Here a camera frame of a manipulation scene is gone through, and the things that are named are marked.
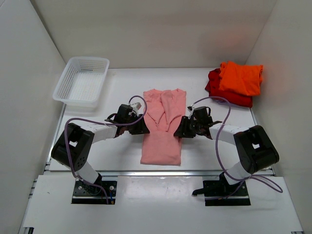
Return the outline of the pink t shirt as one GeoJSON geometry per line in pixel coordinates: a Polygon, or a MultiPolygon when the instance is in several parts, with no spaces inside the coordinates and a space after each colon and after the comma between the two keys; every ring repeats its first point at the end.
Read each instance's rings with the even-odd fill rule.
{"type": "Polygon", "coordinates": [[[182,140],[174,133],[186,112],[186,94],[181,89],[143,93],[147,103],[144,121],[150,132],[143,137],[141,164],[181,164],[182,140]]]}

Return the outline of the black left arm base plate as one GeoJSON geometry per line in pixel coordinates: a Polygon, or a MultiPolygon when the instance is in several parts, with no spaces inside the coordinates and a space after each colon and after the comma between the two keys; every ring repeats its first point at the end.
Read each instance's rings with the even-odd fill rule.
{"type": "Polygon", "coordinates": [[[116,203],[117,181],[102,180],[101,187],[105,190],[107,196],[101,188],[87,185],[77,179],[75,181],[71,203],[114,205],[116,203]]]}

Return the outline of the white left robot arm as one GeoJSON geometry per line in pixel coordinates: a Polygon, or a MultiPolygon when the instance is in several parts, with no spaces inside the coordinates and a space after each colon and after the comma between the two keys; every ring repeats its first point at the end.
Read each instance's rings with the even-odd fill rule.
{"type": "Polygon", "coordinates": [[[88,122],[79,126],[69,121],[52,148],[51,158],[69,168],[89,193],[99,193],[103,189],[102,177],[87,162],[91,146],[99,141],[117,138],[126,131],[132,135],[149,134],[144,114],[138,113],[140,108],[139,102],[122,104],[104,123],[79,118],[88,122]]]}

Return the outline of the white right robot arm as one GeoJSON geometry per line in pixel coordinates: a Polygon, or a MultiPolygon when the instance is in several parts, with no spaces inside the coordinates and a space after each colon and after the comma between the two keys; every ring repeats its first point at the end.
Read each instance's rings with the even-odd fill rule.
{"type": "Polygon", "coordinates": [[[270,167],[279,161],[279,154],[264,128],[255,125],[251,128],[236,127],[225,124],[225,121],[213,121],[211,109],[206,106],[193,108],[189,116],[183,116],[174,136],[194,138],[205,136],[215,141],[217,160],[223,173],[219,176],[219,191],[230,195],[236,185],[246,179],[256,179],[258,171],[270,167]],[[239,162],[225,169],[219,155],[218,142],[226,142],[236,147],[239,162]]]}

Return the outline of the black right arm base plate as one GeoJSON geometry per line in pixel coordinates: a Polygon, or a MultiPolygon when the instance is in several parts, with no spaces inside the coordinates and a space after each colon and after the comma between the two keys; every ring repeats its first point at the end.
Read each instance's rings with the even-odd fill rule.
{"type": "Polygon", "coordinates": [[[204,195],[205,206],[250,206],[246,182],[226,186],[220,180],[204,180],[203,187],[192,196],[204,195]]]}

